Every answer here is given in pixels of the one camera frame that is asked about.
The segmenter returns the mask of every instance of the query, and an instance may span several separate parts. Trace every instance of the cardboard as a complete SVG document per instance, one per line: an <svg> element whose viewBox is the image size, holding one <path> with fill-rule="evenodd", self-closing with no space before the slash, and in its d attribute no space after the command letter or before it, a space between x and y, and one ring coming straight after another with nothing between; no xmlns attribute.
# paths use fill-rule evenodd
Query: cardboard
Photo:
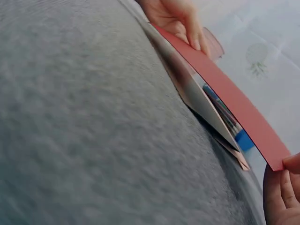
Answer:
<svg viewBox="0 0 300 225"><path fill-rule="evenodd" d="M164 29L154 24L152 25L200 74L204 81L224 102L250 136L272 170L283 170L282 159L289 156L290 152L249 99L201 51L196 51L190 45Z"/></svg>
<svg viewBox="0 0 300 225"><path fill-rule="evenodd" d="M181 86L181 84L179 83L178 79L176 77L178 77L179 75L175 75L174 74L174 71L170 68L171 65L169 65L165 59L159 54L158 50L156 49L157 53L158 53L158 56L160 57L170 79L172 80L176 90L178 91L179 93L179 96L181 97L181 99L183 100L183 102L188 105L191 109L193 109L196 113L200 113L199 115L201 116L201 114L205 114L203 113L202 109L204 108L206 112L209 112L211 111L212 114L209 116L210 119L208 119L210 122L212 122L214 120L214 123L217 123L216 127L220 128L219 129L219 133L226 133L226 135L230 135L230 132L228 131L226 125L224 124L223 120L221 119L220 115L217 113L216 109L214 107L212 107L212 103L210 102L208 96L206 96L206 94L203 92L203 93L197 93L198 94L198 98L199 99L202 99L202 101L195 101L195 99L193 100L193 98L195 97L192 97L192 101L189 100L189 95L185 93L184 90L186 90L188 88L188 86L186 88L183 88ZM198 103L197 105L200 106L200 109L198 107L194 107L193 104L191 102L195 101L196 103ZM220 143L222 145L222 147L227 150L232 156L234 156L237 160L237 162L239 163L240 167L242 170L244 171L250 171L251 168L250 166L248 165L246 159L244 158L243 154L239 151L237 151L237 149L239 149L239 146L237 145L236 141L234 141L234 145L236 146L237 149L233 148L232 145L224 138L224 139L221 139L219 136L217 135L214 135L213 136L214 139L216 139L218 141L218 143Z"/></svg>
<svg viewBox="0 0 300 225"><path fill-rule="evenodd" d="M231 135L223 119L199 85L201 81L199 81L197 77L199 79L201 79L201 77L176 51L170 52L168 55L162 53L164 49L157 49L157 51L160 53L160 58L169 64L169 67L172 67L172 73L169 73L169 76L185 104L206 120L233 148L240 151L239 145Z"/></svg>

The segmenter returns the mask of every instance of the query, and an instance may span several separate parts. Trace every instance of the textured fabric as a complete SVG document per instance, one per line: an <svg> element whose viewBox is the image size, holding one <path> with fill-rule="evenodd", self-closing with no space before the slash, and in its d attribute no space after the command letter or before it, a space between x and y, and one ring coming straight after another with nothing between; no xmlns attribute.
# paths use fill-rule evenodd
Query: textured fabric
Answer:
<svg viewBox="0 0 300 225"><path fill-rule="evenodd" d="M216 151L118 1L0 1L2 225L252 224Z"/></svg>

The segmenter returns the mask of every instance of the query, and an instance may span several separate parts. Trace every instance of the red paper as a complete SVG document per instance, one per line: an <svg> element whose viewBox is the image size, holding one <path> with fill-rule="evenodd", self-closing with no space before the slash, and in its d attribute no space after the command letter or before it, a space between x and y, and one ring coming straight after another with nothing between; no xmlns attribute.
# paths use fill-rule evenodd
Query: red paper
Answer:
<svg viewBox="0 0 300 225"><path fill-rule="evenodd" d="M171 33L152 25L224 102L272 170L283 170L282 159L290 155L289 150L244 93L201 51L196 51Z"/></svg>

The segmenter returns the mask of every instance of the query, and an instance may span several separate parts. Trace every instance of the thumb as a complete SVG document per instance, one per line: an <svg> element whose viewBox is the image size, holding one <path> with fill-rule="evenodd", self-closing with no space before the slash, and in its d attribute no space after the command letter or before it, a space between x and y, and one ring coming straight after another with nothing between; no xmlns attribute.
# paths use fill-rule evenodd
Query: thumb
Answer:
<svg viewBox="0 0 300 225"><path fill-rule="evenodd" d="M294 174L300 174L300 153L283 160L285 168Z"/></svg>

